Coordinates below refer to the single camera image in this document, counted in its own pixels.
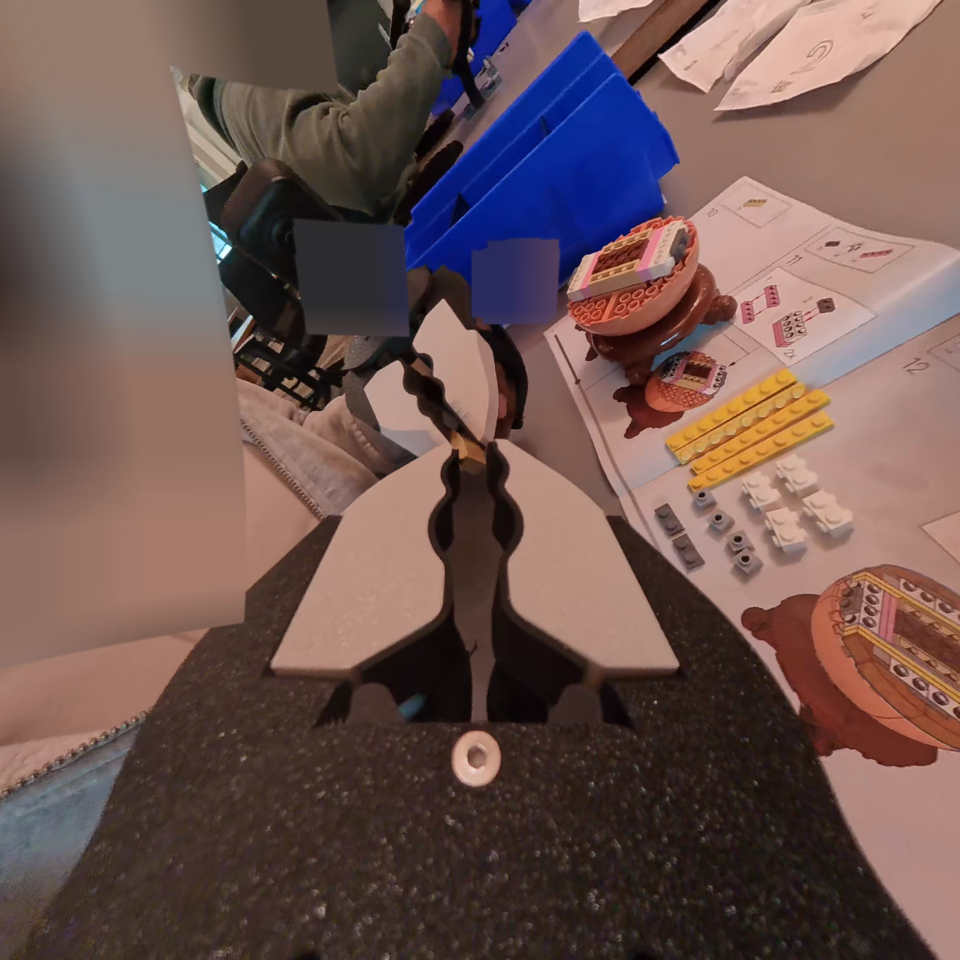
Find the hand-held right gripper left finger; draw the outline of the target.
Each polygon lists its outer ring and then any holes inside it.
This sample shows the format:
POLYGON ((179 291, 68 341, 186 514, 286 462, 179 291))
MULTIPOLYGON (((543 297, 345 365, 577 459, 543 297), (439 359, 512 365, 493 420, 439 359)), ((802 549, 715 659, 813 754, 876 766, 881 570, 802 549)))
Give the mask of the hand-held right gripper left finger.
POLYGON ((450 613, 448 551, 459 456, 433 450, 342 514, 270 663, 279 675, 342 679, 424 637, 450 613))

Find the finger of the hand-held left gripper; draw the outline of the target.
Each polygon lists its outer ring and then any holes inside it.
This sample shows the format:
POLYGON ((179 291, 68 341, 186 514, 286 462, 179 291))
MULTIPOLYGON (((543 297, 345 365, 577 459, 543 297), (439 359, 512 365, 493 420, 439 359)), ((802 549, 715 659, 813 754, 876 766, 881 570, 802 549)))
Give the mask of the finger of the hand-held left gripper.
POLYGON ((495 438, 499 410, 495 359, 487 342, 441 300, 424 317, 413 349, 429 367, 430 383, 441 390, 442 408, 486 447, 495 438))
POLYGON ((364 387, 380 433, 415 457, 435 448, 448 450, 449 441, 420 411, 415 396, 405 389, 403 377, 402 362, 394 361, 379 369, 364 387))

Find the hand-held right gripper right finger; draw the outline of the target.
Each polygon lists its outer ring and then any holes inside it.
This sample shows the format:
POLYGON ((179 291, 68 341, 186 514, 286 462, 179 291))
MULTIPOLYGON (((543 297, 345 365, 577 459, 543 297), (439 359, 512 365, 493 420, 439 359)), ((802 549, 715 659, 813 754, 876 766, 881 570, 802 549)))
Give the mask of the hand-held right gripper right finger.
POLYGON ((669 676, 679 663, 594 500, 517 446, 489 446, 498 666, 522 684, 669 676))

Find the blue plastic bin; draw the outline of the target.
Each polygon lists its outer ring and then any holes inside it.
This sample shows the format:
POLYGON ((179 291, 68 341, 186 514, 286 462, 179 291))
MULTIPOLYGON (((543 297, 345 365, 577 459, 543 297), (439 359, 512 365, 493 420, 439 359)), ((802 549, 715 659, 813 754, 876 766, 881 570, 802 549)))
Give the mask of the blue plastic bin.
POLYGON ((656 217, 671 136, 614 61, 579 32, 418 203, 409 269, 472 274, 488 241, 558 240, 558 278, 656 217))
MULTIPOLYGON (((511 30, 517 24, 529 1, 481 1, 479 3, 480 30, 471 46, 472 60, 470 70, 479 90, 486 82, 485 61, 490 60, 506 41, 511 30)), ((464 95, 461 80, 453 75, 447 76, 440 93, 431 108, 432 114, 441 114, 455 107, 464 95)))

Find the person's left hand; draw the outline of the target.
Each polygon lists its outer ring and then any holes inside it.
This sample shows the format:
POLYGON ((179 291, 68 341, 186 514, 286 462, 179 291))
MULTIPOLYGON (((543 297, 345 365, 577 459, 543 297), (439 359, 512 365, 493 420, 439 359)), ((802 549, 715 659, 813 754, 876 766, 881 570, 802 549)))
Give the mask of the person's left hand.
POLYGON ((480 323, 478 331, 491 350, 496 372, 498 406, 494 437, 507 439, 513 430, 523 426, 529 390, 526 366, 504 327, 480 323))

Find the black office chair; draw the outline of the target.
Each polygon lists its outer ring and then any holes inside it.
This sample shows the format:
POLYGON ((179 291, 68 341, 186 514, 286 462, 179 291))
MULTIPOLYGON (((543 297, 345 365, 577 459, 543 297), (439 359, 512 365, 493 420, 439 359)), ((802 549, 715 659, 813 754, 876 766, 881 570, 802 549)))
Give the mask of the black office chair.
POLYGON ((253 318, 258 330, 282 343, 282 367, 306 375, 327 344, 325 335, 306 332, 299 298, 295 220, 344 222, 290 168, 261 159, 202 195, 208 222, 221 229, 231 252, 219 266, 222 285, 253 318))

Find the brick flowerpot model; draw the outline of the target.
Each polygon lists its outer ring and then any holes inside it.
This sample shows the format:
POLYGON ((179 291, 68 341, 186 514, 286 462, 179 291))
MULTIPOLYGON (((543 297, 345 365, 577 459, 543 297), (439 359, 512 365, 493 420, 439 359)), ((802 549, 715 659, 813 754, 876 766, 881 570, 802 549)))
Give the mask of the brick flowerpot model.
POLYGON ((729 321, 737 301, 700 262, 696 225, 655 218, 582 259, 567 289, 568 315, 590 345, 587 359, 618 364, 631 387, 654 360, 697 327, 729 321))

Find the brick set instruction booklet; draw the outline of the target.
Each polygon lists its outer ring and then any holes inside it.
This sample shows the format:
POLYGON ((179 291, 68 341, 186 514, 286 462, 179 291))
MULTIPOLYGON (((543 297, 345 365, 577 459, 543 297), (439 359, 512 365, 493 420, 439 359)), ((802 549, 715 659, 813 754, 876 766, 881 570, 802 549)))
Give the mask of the brick set instruction booklet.
POLYGON ((572 318, 545 334, 627 519, 678 570, 654 516, 669 503, 704 566, 689 572, 762 659, 895 904, 938 958, 958 958, 958 250, 876 232, 743 176, 692 216, 729 321, 667 356, 726 367, 713 401, 664 431, 623 438, 617 364, 587 358, 572 318), (692 503, 669 437, 783 369, 830 402, 834 426, 692 503), (819 531, 776 474, 792 453, 854 514, 819 531), (807 549, 779 556, 741 489, 774 481, 807 549), (722 510, 763 567, 733 570, 722 510))

